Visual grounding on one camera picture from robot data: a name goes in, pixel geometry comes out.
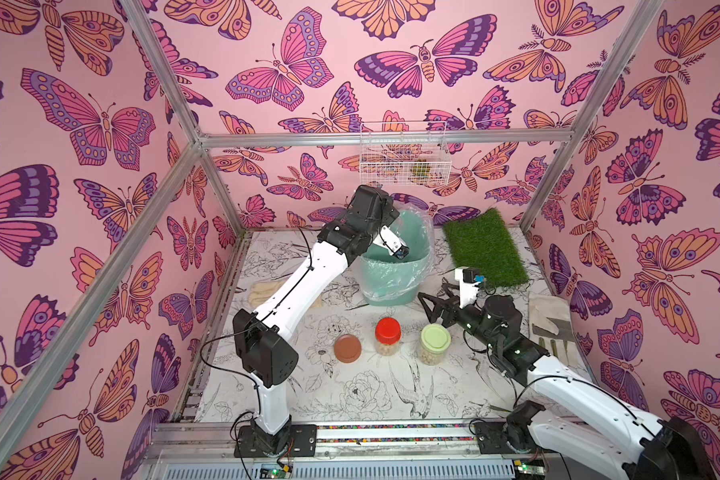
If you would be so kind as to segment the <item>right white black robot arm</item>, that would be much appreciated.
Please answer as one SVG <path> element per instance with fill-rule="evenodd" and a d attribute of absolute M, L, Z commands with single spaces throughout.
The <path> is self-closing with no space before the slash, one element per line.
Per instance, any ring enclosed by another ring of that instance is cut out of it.
<path fill-rule="evenodd" d="M 523 335 L 521 312 L 509 295 L 482 305 L 464 292 L 418 296 L 427 319 L 457 325 L 486 348 L 498 371 L 579 418 L 571 423 L 537 402 L 518 398 L 505 419 L 504 438 L 518 453 L 551 450 L 609 479 L 712 479 L 700 434 L 678 416 L 667 420 L 608 393 Z"/>

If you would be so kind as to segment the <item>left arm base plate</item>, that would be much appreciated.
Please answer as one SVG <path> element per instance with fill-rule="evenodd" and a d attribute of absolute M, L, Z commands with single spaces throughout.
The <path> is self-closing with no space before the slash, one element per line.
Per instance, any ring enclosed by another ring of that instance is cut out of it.
<path fill-rule="evenodd" d="M 253 422 L 237 431 L 234 456 L 236 458 L 313 457 L 316 446 L 315 424 L 286 423 L 277 433 L 269 434 Z"/>

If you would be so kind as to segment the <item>red lid peanut jar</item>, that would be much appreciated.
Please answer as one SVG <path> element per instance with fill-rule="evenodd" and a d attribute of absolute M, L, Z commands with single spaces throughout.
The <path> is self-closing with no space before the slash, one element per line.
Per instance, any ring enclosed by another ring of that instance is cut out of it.
<path fill-rule="evenodd" d="M 374 335 L 375 350 L 378 354 L 392 356 L 399 351 L 402 331 L 396 319 L 382 318 L 375 327 Z"/>

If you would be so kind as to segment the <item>brown jar lid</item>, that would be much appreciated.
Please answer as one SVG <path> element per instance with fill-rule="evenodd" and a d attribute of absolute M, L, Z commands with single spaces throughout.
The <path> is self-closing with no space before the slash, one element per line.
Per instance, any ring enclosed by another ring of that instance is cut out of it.
<path fill-rule="evenodd" d="M 361 356 L 362 344 L 355 335 L 344 334 L 335 340 L 333 351 L 339 362 L 349 364 Z"/>

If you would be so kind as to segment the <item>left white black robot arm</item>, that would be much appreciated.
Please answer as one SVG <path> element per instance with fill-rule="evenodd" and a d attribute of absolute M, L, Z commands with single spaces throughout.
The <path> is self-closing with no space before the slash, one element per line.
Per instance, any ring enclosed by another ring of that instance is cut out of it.
<path fill-rule="evenodd" d="M 291 445 L 285 383 L 299 359 L 290 344 L 299 322 L 324 289 L 370 246 L 381 246 L 398 259 L 408 255 L 407 244 L 390 229 L 398 217 L 391 195 L 359 186 L 344 213 L 319 230 L 291 277 L 254 311 L 241 309 L 234 315 L 236 353 L 252 375 L 258 397 L 252 436 L 259 452 L 277 456 Z"/>

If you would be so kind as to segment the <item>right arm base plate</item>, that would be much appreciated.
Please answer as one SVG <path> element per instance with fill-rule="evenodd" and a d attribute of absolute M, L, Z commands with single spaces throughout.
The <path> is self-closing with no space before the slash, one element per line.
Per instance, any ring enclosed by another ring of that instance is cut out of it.
<path fill-rule="evenodd" d="M 473 419 L 468 424 L 479 451 L 483 455 L 534 455 L 552 453 L 544 449 L 532 438 L 528 423 L 519 421 L 505 422 L 502 419 Z"/>

